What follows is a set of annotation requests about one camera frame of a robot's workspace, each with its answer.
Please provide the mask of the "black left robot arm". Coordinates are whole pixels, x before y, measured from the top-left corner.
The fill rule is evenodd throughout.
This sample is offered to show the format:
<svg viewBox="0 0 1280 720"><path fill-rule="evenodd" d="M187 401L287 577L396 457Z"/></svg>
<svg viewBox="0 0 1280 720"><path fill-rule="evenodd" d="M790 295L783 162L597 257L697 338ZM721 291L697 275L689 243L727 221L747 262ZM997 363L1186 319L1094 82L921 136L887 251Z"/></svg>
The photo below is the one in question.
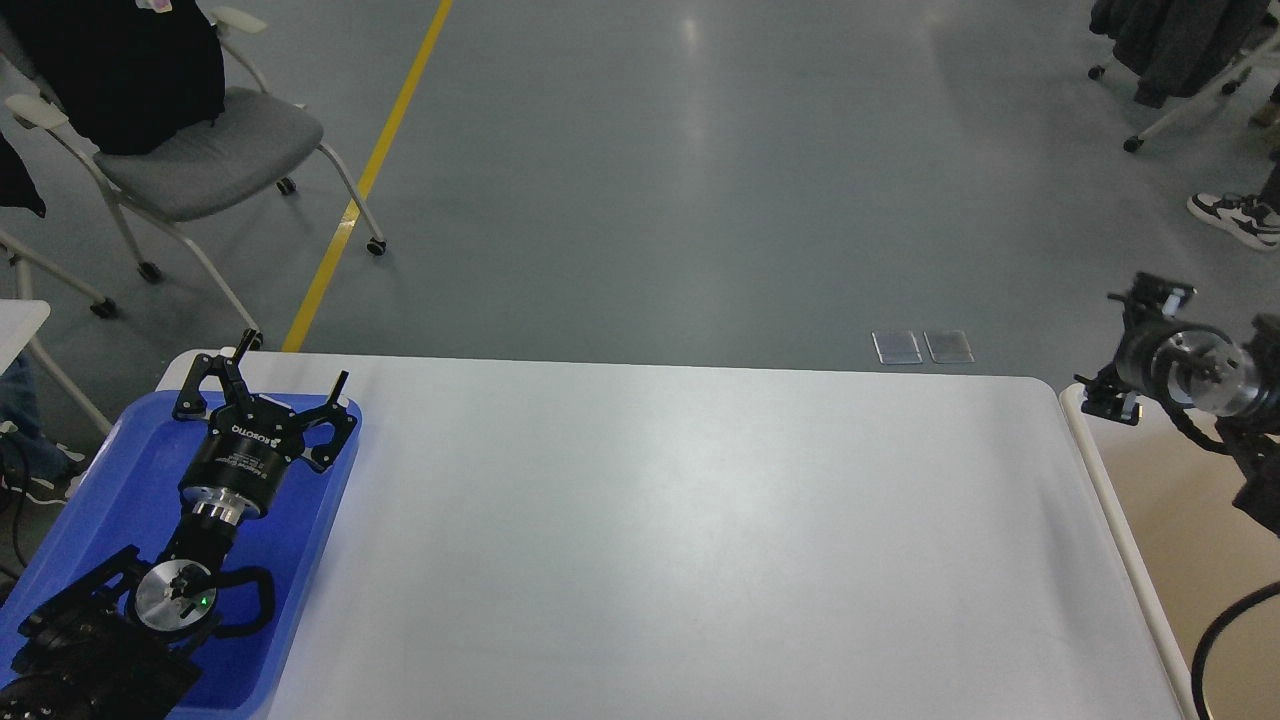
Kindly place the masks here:
<svg viewBox="0 0 1280 720"><path fill-rule="evenodd" d="M259 719L358 451L325 395L255 393L236 351L132 404L3 606L5 719Z"/></svg>

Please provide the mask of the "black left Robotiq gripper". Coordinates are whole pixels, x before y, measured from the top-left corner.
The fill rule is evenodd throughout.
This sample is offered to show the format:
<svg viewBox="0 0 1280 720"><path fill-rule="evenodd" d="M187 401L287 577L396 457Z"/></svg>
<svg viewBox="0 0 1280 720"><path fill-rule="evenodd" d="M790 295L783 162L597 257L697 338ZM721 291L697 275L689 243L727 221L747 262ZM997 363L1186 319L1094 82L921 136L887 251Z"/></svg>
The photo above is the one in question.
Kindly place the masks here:
<svg viewBox="0 0 1280 720"><path fill-rule="evenodd" d="M241 364L261 343L260 331L246 329L230 356L198 354L175 398L174 420L207 418L209 402L201 387L215 378L225 405L209 418L207 434L178 486L180 503L189 511L197 503L234 495L242 516L265 518L291 462L301 460L315 473L328 471L358 425L340 402L347 370L339 372L320 405L300 413L269 396L252 397ZM332 428L332 436L308 445L306 433L319 427Z"/></svg>

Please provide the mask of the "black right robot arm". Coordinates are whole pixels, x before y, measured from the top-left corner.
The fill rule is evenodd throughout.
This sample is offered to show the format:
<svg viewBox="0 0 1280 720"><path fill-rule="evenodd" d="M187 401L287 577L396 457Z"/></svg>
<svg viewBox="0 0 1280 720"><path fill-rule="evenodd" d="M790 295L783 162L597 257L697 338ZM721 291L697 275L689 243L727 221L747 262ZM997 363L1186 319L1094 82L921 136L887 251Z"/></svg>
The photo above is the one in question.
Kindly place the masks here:
<svg viewBox="0 0 1280 720"><path fill-rule="evenodd" d="M1277 533L1277 316L1256 315L1253 336L1239 343L1216 327L1180 318L1194 296L1192 284L1138 272L1128 291L1114 295L1123 306L1123 336L1114 357L1093 377L1078 375L1060 402L1179 712L1184 719L1208 719L1204 674L1215 643L1245 612L1275 598L1277 584L1229 605L1185 657L1087 425L1094 416L1135 427L1147 404L1160 407L1194 446L1235 462L1243 484L1233 506Z"/></svg>

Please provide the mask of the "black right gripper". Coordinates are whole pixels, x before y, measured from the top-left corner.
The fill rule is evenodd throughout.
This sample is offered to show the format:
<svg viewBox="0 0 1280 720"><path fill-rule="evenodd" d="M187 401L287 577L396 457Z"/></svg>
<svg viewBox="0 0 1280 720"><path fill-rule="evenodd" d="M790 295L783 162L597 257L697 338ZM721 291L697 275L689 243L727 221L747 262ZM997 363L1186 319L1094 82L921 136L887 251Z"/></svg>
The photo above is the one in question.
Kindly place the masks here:
<svg viewBox="0 0 1280 720"><path fill-rule="evenodd" d="M1074 375L1082 413L1135 427L1139 393L1215 416L1247 418L1261 409L1260 361L1211 325L1176 322L1196 295L1193 284L1146 272L1135 273L1129 290L1107 293L1123 305L1125 332L1115 363L1093 377Z"/></svg>

